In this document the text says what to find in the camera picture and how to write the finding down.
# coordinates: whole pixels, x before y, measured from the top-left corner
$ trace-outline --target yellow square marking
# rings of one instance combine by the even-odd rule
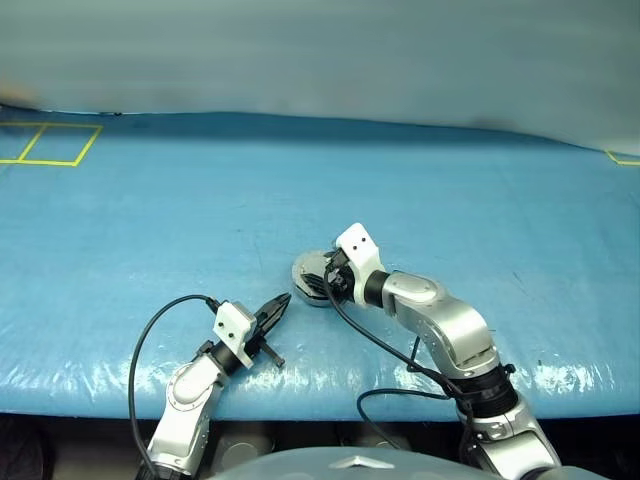
[[[619,159],[616,155],[614,155],[613,152],[609,150],[605,150],[604,153],[606,153],[607,157],[613,160],[617,165],[624,165],[625,167],[640,167],[640,158],[638,158],[637,160],[635,159],[626,160],[626,159]]]
[[[82,159],[85,157],[93,143],[96,141],[100,132],[102,132],[102,125],[90,125],[86,123],[48,123],[48,122],[0,122],[0,127],[40,127],[38,131],[35,133],[33,138],[29,140],[29,143],[24,147],[22,153],[18,156],[17,159],[12,158],[0,158],[0,164],[19,164],[19,165],[49,165],[55,167],[77,167]],[[61,160],[32,160],[27,159],[27,155],[33,149],[35,144],[38,142],[42,134],[48,128],[89,128],[95,130],[91,138],[85,143],[80,153],[73,161],[61,161]]]

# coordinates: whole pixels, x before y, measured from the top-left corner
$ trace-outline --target black connector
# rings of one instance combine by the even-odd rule
[[[516,406],[516,393],[509,374],[515,371],[511,364],[498,365],[484,375],[464,380],[451,380],[462,390],[464,399],[458,399],[458,406],[466,402],[471,407],[474,417],[490,418],[503,415]]]
[[[382,288],[384,287],[384,282],[389,278],[389,274],[387,272],[383,272],[381,270],[375,270],[369,278],[367,279],[367,283],[364,285],[364,301],[369,305],[375,305],[376,307],[382,308]]]
[[[207,307],[211,309],[214,315],[218,313],[218,308],[220,307],[220,305],[222,305],[215,298],[211,298],[211,297],[207,297],[207,299],[205,300],[205,303],[207,304]]]

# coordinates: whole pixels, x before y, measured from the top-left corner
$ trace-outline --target plastic sheet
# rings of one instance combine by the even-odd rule
[[[0,121],[104,126],[76,168],[0,165],[1,411],[125,417],[131,352],[160,306],[206,293],[256,309],[291,290],[299,253],[354,221],[388,268],[436,278],[485,316],[540,417],[639,410],[638,168],[531,137],[368,122],[7,110]],[[0,157],[17,155],[17,132],[0,128]],[[54,128],[34,152],[63,159],[77,142]],[[352,311],[410,351],[380,312]],[[184,305],[152,331],[142,417],[161,414],[168,377],[212,322]],[[284,369],[260,358],[215,418],[351,420],[366,389],[435,388],[297,299],[270,343]],[[455,417],[451,402],[424,399],[367,409]]]

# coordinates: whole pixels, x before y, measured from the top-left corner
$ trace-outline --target floor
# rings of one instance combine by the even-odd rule
[[[22,431],[37,429],[49,446],[49,457],[55,459],[53,480],[114,480],[133,479],[138,455],[131,440],[127,421],[102,419],[71,419],[53,417],[12,417],[21,424]],[[142,422],[143,434],[148,437],[154,422]],[[546,421],[543,429],[567,465],[580,466],[613,479],[636,479],[640,460],[636,455],[635,432],[640,417],[610,417],[577,421]],[[405,439],[414,451],[455,460],[460,425],[457,423],[413,423],[384,425],[396,439]],[[249,423],[214,424],[210,447],[223,448],[230,432],[245,432],[255,439],[256,425]],[[268,432],[276,451],[295,447],[323,445],[381,445],[379,437],[357,423],[291,422],[270,423],[260,427]],[[215,471],[212,462],[217,457],[206,454],[205,478]],[[40,480],[41,476],[25,477]],[[7,480],[18,480],[8,477]]]

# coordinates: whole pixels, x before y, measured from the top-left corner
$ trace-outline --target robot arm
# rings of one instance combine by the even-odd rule
[[[167,385],[166,405],[147,452],[157,476],[143,464],[136,480],[194,478],[209,437],[210,415],[229,377],[240,367],[251,368],[263,350],[278,367],[284,364],[265,341],[280,320],[291,295],[267,302],[256,314],[240,303],[217,307],[213,331],[220,342],[205,342],[192,362],[178,368]]]
[[[458,417],[471,429],[464,449],[473,463],[513,480],[535,478],[560,465],[524,397],[509,381],[513,367],[501,364],[487,324],[473,307],[434,280],[387,273],[378,247],[358,223],[335,246],[326,268],[338,279],[342,298],[382,308],[419,336],[438,370],[463,392],[471,416],[467,418],[458,398]]]

